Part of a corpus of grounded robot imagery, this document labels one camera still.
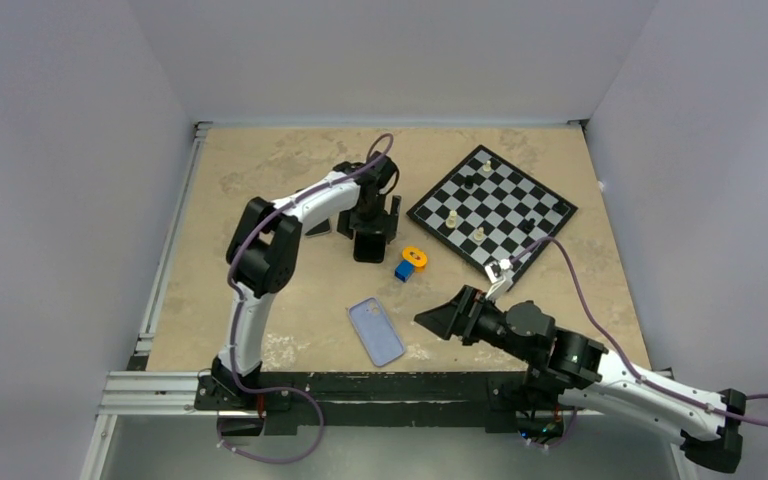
chess piece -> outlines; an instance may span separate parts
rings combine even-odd
[[[452,210],[449,212],[449,218],[446,219],[446,228],[455,228],[458,224],[458,212]]]

gray wall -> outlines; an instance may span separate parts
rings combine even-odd
[[[125,0],[0,0],[0,479],[73,479],[191,126]]]
[[[131,0],[187,112],[265,124],[590,117],[656,0]]]
[[[654,366],[768,391],[768,2],[661,0],[588,130]]]

beige table surface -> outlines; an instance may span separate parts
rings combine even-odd
[[[423,194],[483,144],[579,207],[558,239],[569,251],[596,318],[631,359],[648,357],[613,233],[579,128],[213,128],[208,132],[171,267],[148,370],[195,371],[225,342],[231,290],[225,250],[249,199],[277,199],[324,177],[340,161],[361,161],[384,131],[401,169],[398,234],[382,264],[352,260],[352,242],[335,233],[303,239],[296,273],[277,296],[263,342],[264,370],[373,371],[346,308],[377,297],[406,346],[381,370],[513,370],[523,364],[484,343],[444,342],[413,322],[486,277],[405,216]],[[407,283],[393,276],[402,249],[414,245],[429,265]],[[604,339],[585,318],[563,258],[547,248],[507,295],[502,309],[534,300],[558,325]]]

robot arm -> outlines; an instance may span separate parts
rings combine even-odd
[[[557,327],[554,318],[532,302],[500,311],[495,299],[510,287],[510,270],[510,262],[488,265],[493,286],[487,293],[465,286],[450,302],[420,313],[415,321],[444,340],[452,335],[464,345],[482,340],[527,362],[522,385],[506,392],[519,399],[521,411],[535,404],[563,404],[615,415],[680,445],[697,464],[734,472],[742,449],[740,422],[713,410],[742,415],[745,395],[694,389],[632,365],[648,382],[708,405],[695,407],[637,381],[616,352]]]
[[[236,371],[245,383],[256,383],[261,364],[261,344],[266,329],[266,320],[275,295],[287,285],[295,271],[299,243],[303,233],[339,213],[338,231],[355,240],[355,259],[358,261],[381,261],[384,247],[395,236],[398,224],[400,198],[394,196],[390,212],[384,210],[383,188],[398,170],[395,163],[384,157],[383,161],[367,174],[351,181],[337,183],[351,174],[362,164],[341,163],[334,167],[319,182],[300,190],[289,197],[273,202],[258,197],[246,206],[231,244],[226,252],[230,264],[243,240],[267,215],[288,204],[292,204],[261,233],[272,234],[271,241],[258,238],[243,252],[233,280],[242,292],[242,298],[235,292],[231,315],[243,302],[239,326],[234,338],[229,326],[228,340],[217,356],[219,366],[226,373],[232,371],[231,362],[236,362]],[[305,192],[322,188],[309,196]],[[235,357],[231,358],[231,345],[236,345]]]

phone case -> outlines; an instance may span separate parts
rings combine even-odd
[[[349,319],[376,367],[383,367],[405,353],[405,346],[390,317],[375,297],[349,307]]]

